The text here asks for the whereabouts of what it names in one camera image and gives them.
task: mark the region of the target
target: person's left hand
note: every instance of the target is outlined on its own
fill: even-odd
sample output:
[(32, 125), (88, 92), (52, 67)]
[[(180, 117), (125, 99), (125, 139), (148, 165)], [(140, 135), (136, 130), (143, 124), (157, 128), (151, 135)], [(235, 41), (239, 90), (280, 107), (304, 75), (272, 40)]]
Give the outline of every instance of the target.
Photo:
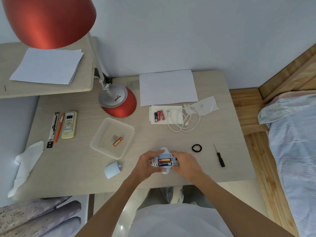
[(158, 150), (158, 151), (149, 150), (146, 153), (142, 154), (139, 157), (136, 163), (136, 166), (131, 173), (131, 176), (135, 177), (136, 181), (140, 184), (155, 172), (165, 172), (166, 171), (165, 168), (154, 167), (152, 166), (152, 163), (151, 163), (151, 160), (155, 156), (163, 153), (164, 151), (165, 150)]

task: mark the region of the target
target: hand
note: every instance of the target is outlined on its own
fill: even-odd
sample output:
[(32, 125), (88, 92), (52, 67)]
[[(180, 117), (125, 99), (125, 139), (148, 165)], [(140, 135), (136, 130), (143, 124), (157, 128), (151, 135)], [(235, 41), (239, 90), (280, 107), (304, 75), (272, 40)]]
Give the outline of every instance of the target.
[(204, 173), (195, 157), (190, 153), (175, 150), (170, 151), (170, 153), (179, 161), (179, 166), (173, 166), (172, 169), (191, 183), (199, 174)]
[(131, 176), (136, 178), (138, 184), (142, 183), (145, 179), (151, 176), (155, 172), (165, 172), (166, 169), (163, 167), (154, 167), (152, 166), (151, 160), (163, 153), (165, 150), (158, 150), (158, 151), (147, 151), (146, 153), (142, 154), (137, 163), (135, 168), (133, 169)]

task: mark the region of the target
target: plastic container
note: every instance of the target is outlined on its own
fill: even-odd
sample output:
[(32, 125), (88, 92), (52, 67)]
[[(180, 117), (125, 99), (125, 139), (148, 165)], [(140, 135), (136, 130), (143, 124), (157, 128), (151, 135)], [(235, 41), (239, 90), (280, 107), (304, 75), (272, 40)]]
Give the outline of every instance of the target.
[[(105, 118), (93, 137), (90, 147), (113, 159), (121, 159), (126, 155), (134, 135), (134, 127), (112, 118)], [(123, 139), (113, 146), (120, 137)]]

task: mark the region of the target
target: black hair tie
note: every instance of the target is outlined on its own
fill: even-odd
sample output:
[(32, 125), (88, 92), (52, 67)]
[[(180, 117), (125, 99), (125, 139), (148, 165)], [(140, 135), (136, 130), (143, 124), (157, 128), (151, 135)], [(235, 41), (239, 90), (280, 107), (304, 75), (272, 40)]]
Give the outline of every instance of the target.
[[(199, 147), (200, 147), (200, 150), (195, 150), (195, 149), (193, 149), (195, 146), (199, 146)], [(195, 144), (195, 145), (192, 146), (192, 150), (193, 150), (194, 152), (200, 152), (200, 151), (202, 150), (202, 146), (199, 145), (199, 144)]]

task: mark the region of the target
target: white cable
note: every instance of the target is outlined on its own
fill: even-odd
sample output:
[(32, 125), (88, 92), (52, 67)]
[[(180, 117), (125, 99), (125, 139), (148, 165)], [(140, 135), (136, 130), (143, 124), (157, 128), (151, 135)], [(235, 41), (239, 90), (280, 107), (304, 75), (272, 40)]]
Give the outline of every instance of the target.
[[(190, 121), (190, 119), (191, 119), (192, 114), (184, 115), (182, 110), (186, 110), (186, 111), (188, 111), (188, 112), (189, 112), (189, 110), (187, 110), (186, 108), (182, 108), (182, 109), (181, 109), (181, 113), (182, 113), (182, 115), (184, 116), (184, 120), (183, 120), (182, 126), (179, 126), (179, 125), (177, 124), (178, 120), (177, 120), (177, 121), (174, 121), (174, 120), (173, 120), (172, 115), (171, 115), (171, 113), (170, 113), (170, 110), (177, 110), (177, 111), (178, 111), (178, 112), (177, 112), (177, 118), (178, 118), (178, 114), (179, 114), (180, 109), (170, 108), (170, 109), (167, 110), (167, 124), (168, 124), (170, 130), (172, 130), (172, 131), (174, 131), (174, 132), (180, 132), (180, 131), (183, 131), (183, 132), (185, 132), (185, 133), (190, 132), (190, 131), (192, 131), (192, 130), (199, 124), (199, 122), (200, 122), (201, 115), (200, 115), (200, 113), (198, 112), (198, 110), (195, 109), (195, 111), (196, 111), (196, 112), (198, 113), (198, 115), (199, 115), (198, 122), (197, 122), (197, 124), (196, 124), (191, 130), (189, 130), (189, 131), (184, 131), (185, 129), (187, 129), (187, 128), (189, 127), (189, 121)], [(178, 131), (175, 131), (174, 129), (172, 129), (172, 128), (170, 127), (169, 121), (168, 121), (168, 118), (169, 118), (169, 117), (171, 117), (173, 123), (174, 123), (177, 127), (179, 127), (179, 130), (178, 130)]]

